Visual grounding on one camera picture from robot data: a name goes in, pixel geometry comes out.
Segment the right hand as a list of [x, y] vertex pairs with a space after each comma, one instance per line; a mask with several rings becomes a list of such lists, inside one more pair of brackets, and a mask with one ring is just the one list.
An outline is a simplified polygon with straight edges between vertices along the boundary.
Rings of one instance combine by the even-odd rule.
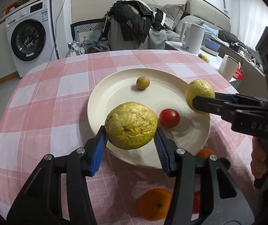
[[266, 153], [260, 146], [257, 137], [252, 137], [252, 154], [251, 154], [251, 172], [256, 179], [262, 178], [262, 176], [267, 172], [268, 168], [265, 164], [267, 158]]

